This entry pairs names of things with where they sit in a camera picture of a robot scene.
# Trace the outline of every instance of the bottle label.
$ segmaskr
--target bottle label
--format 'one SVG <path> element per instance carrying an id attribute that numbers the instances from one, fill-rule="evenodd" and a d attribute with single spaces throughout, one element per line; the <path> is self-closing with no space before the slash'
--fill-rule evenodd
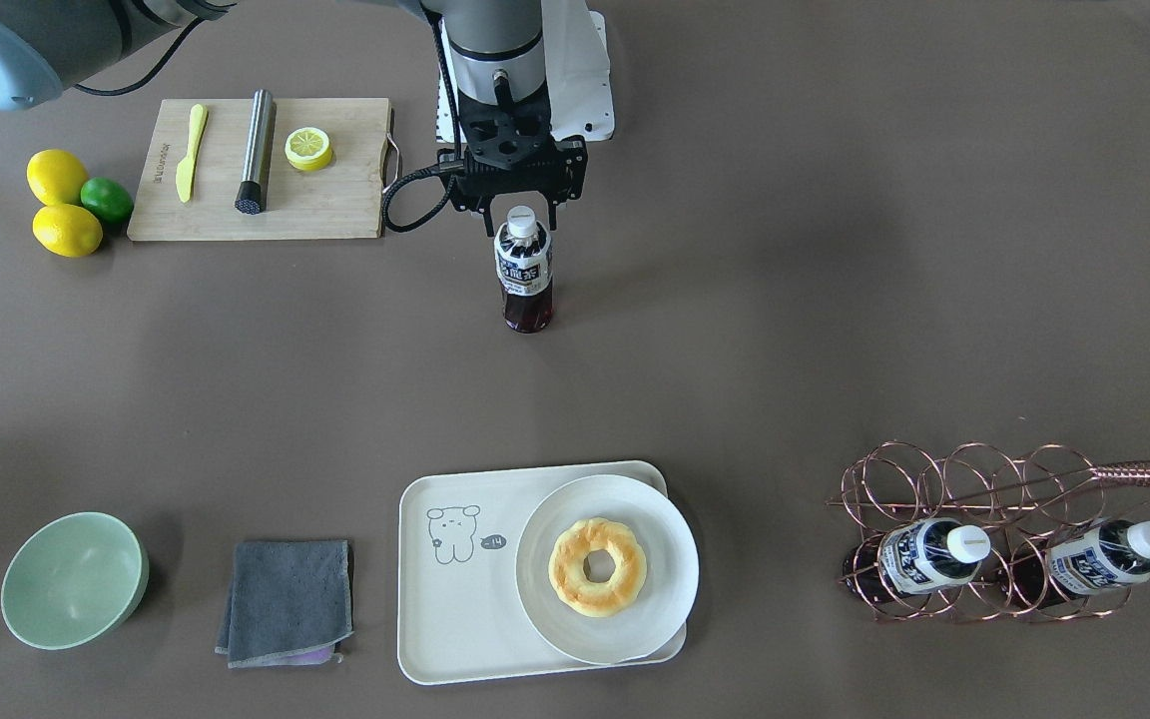
<path id="1" fill-rule="evenodd" d="M 1063 584 L 1064 590 L 1080 595 L 1095 595 L 1110 588 L 1127 587 L 1147 581 L 1148 574 L 1130 574 L 1113 567 L 1103 556 L 1099 533 L 1060 543 L 1051 548 L 1046 560 L 1050 578 Z"/>
<path id="2" fill-rule="evenodd" d="M 933 520 L 895 529 L 881 541 L 881 569 L 891 587 L 904 594 L 931 594 L 945 587 L 971 583 L 971 578 L 952 579 L 935 569 L 926 557 L 926 531 Z"/>
<path id="3" fill-rule="evenodd" d="M 543 252 L 530 258 L 512 258 L 503 245 L 496 242 L 496 274 L 499 284 L 508 295 L 530 297 L 547 290 L 552 282 L 553 245 L 547 243 Z"/>

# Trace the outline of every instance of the dish towel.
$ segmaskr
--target dish towel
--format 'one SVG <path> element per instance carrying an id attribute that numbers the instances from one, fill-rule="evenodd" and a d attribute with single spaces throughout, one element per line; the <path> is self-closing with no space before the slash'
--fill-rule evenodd
<path id="1" fill-rule="evenodd" d="M 215 653 L 229 668 L 323 664 L 352 634 L 347 541 L 244 541 Z"/>

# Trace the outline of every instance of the cutting board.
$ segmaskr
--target cutting board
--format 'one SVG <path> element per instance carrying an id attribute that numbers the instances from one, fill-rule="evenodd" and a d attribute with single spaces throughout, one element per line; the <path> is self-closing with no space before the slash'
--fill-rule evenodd
<path id="1" fill-rule="evenodd" d="M 379 194 L 389 143 L 390 102 L 384 97 L 274 99 L 266 209 L 233 208 L 246 158 L 252 100 L 163 100 L 128 223 L 132 240 L 352 239 L 379 237 Z M 179 201 L 175 170 L 189 138 L 189 109 L 206 105 L 193 197 Z M 301 127 L 331 138 L 335 160 L 305 173 L 291 167 L 284 143 Z"/>

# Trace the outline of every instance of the white tray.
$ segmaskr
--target white tray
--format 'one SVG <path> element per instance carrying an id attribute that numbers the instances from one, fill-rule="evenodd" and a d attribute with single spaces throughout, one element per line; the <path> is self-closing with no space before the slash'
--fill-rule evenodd
<path id="1" fill-rule="evenodd" d="M 681 651 L 684 625 L 645 658 L 584 664 L 550 647 L 526 618 L 516 581 L 526 520 L 549 492 L 589 474 L 622 474 L 668 495 L 659 469 L 638 460 L 437 474 L 406 488 L 397 520 L 397 665 L 407 679 L 450 684 L 607 670 L 658 664 Z M 435 510 L 443 515 L 430 519 Z M 499 537 L 503 546 L 489 549 Z"/>

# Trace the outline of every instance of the green bowl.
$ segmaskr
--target green bowl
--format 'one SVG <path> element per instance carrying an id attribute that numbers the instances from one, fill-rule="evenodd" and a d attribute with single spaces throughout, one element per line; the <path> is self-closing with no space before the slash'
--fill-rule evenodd
<path id="1" fill-rule="evenodd" d="M 38 649 L 70 649 L 131 615 L 150 579 L 145 546 L 122 520 L 83 511 L 38 529 L 3 578 L 3 621 Z"/>

